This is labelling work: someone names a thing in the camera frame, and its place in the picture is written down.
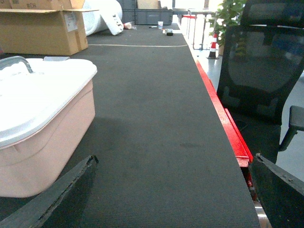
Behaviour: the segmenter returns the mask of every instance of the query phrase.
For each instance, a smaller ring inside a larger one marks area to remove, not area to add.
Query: shipping label
[[[77,30],[77,16],[75,12],[65,12],[66,28],[68,32]]]

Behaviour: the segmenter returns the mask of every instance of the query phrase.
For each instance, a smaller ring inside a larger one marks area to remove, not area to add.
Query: potted plant
[[[214,26],[214,22],[211,21],[210,27],[214,27],[213,32],[216,32],[218,35],[219,55],[223,55],[221,51],[224,49],[227,27],[240,23],[246,1],[247,0],[223,0],[223,2],[218,5],[219,8],[216,12],[217,23]]]

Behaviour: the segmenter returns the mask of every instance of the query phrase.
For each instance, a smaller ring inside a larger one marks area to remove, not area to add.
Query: chair armrest
[[[280,145],[279,151],[287,149],[297,131],[304,131],[304,108],[292,105],[289,109],[289,128]]]

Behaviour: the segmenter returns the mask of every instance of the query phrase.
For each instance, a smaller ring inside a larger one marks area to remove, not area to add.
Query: small black object
[[[173,30],[171,28],[168,28],[165,31],[166,31],[167,36],[173,36]]]

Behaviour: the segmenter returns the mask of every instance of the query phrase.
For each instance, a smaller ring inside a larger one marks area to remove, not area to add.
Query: box handle
[[[3,70],[6,67],[10,67],[15,63],[19,63],[22,62],[25,64],[25,66],[27,67],[28,71],[30,73],[33,73],[32,68],[30,67],[29,62],[21,56],[13,56],[13,57],[8,57],[8,58],[4,58],[2,60],[0,60],[0,70]]]

